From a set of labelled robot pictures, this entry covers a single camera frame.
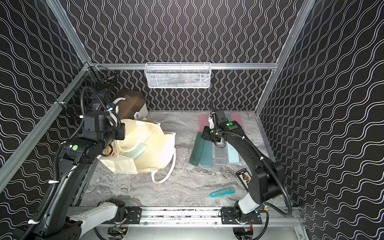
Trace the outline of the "white pencil case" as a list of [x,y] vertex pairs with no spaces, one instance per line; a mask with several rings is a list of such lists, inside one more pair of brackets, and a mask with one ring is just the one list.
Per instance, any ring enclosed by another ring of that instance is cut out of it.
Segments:
[[124,154],[125,157],[135,160],[141,154],[143,154],[147,150],[147,146],[143,143],[139,143],[138,146],[130,152]]

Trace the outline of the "green pencil case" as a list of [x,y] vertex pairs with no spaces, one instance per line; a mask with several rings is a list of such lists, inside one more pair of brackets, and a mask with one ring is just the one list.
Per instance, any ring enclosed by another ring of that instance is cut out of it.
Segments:
[[205,144],[205,140],[203,139],[202,136],[203,136],[203,133],[198,132],[195,139],[195,143],[194,143],[193,150],[189,160],[190,164],[193,166],[198,166],[200,164],[200,157]]

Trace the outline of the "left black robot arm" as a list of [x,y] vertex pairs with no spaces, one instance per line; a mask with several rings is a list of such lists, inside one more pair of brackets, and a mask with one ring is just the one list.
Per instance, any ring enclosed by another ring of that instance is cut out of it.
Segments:
[[85,221],[71,220],[67,212],[80,181],[98,156],[115,140],[124,140],[126,129],[117,114],[117,105],[99,98],[103,111],[85,111],[84,87],[80,106],[82,121],[76,133],[60,145],[53,157],[53,178],[39,208],[24,227],[16,228],[14,240],[78,240],[85,232]]

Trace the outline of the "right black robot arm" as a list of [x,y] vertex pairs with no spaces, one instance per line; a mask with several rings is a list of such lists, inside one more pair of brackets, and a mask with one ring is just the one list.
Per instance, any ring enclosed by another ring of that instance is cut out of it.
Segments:
[[284,186],[284,167],[264,155],[246,136],[238,122],[229,121],[223,110],[213,110],[202,138],[213,143],[221,140],[229,143],[250,170],[248,193],[234,206],[238,222],[248,222],[253,212],[261,212],[264,207],[270,207],[287,218],[292,216],[292,203]]

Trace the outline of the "light blue pencil case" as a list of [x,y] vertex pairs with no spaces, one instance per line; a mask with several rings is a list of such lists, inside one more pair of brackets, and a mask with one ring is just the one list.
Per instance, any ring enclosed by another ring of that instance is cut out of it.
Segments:
[[227,149],[229,164],[238,164],[240,162],[240,158],[237,150],[229,143],[227,143]]

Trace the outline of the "grey pencil case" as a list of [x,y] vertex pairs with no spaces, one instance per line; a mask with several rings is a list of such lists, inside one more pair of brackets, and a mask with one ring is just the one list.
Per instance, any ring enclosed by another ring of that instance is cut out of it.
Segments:
[[227,146],[225,144],[215,144],[214,145],[214,161],[216,165],[226,165],[228,162],[227,159]]

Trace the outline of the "pale blue translucent pencil case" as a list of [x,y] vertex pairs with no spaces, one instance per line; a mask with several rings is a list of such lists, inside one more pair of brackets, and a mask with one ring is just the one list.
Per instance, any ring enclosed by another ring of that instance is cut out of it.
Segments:
[[205,141],[202,149],[202,153],[200,156],[200,165],[202,168],[210,169],[214,164],[214,156],[213,156],[213,143],[209,141]]

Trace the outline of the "teal utility knife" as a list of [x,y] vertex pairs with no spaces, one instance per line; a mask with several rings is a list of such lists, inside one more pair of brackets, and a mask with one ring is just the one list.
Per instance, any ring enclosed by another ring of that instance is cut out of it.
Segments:
[[226,196],[226,195],[232,195],[234,194],[236,191],[233,187],[229,187],[229,188],[225,188],[225,189],[222,189],[222,190],[218,190],[218,191],[215,191],[215,192],[212,192],[209,194],[210,198],[218,198],[218,197],[222,197],[222,196]]

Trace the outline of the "teal translucent pencil case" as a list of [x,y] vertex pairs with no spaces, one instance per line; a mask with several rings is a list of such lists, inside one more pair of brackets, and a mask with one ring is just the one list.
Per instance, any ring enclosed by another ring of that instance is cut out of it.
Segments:
[[228,119],[228,121],[231,122],[232,121],[231,114],[225,113],[225,115],[226,115],[226,118]]

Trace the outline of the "pink pencil case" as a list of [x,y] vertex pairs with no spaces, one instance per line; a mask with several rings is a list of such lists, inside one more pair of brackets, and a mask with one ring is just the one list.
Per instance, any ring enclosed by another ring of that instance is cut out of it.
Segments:
[[205,127],[209,127],[209,117],[208,115],[198,115],[198,127],[199,132],[203,132]]
[[231,113],[231,120],[237,122],[242,129],[244,129],[244,124],[241,118],[241,115],[239,113]]

